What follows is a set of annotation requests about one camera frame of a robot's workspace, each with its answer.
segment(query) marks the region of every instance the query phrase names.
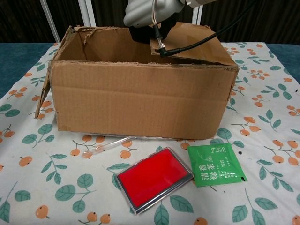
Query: corrugated cardboard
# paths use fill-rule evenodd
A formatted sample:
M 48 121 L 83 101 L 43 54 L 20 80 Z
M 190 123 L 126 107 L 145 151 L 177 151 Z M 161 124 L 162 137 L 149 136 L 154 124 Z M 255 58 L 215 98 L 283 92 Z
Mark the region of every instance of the corrugated cardboard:
M 178 23 L 164 41 L 181 47 L 208 27 Z M 58 129 L 182 139 L 212 137 L 238 73 L 219 41 L 160 58 L 127 28 L 69 28 L 48 67 L 36 116 L 52 88 Z

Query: open cardboard box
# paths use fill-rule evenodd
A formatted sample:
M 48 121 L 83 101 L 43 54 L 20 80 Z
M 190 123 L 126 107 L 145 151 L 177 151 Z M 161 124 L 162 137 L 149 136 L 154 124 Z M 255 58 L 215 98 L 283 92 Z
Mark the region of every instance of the open cardboard box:
M 164 43 L 184 47 L 212 33 L 177 23 Z M 51 87 L 61 131 L 212 137 L 238 66 L 217 38 L 174 57 L 156 52 L 156 41 L 134 42 L 127 28 L 69 28 L 49 63 L 36 117 Z

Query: green tea packet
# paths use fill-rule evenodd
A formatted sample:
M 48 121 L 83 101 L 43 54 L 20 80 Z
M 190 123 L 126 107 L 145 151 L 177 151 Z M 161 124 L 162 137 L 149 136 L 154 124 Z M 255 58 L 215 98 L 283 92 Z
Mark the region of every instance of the green tea packet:
M 190 146 L 188 154 L 197 187 L 247 181 L 230 143 Z

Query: floral tablecloth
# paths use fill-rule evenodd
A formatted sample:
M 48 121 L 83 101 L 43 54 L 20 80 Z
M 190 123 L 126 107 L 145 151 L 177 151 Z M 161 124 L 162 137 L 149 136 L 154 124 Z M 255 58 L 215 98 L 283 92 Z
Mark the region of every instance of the floral tablecloth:
M 0 100 L 0 224 L 299 225 L 300 88 L 264 43 L 224 43 L 240 72 L 214 138 L 133 140 L 90 158 L 115 138 L 57 131 L 48 94 L 34 118 L 54 44 Z M 189 182 L 135 216 L 116 173 L 170 146 L 231 143 L 248 182 Z

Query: blue fabric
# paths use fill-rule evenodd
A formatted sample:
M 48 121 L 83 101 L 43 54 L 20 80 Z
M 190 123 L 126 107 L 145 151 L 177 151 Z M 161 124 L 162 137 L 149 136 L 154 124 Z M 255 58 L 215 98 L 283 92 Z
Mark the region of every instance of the blue fabric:
M 289 73 L 300 83 L 300 46 L 267 44 Z
M 0 98 L 52 45 L 53 43 L 0 43 Z

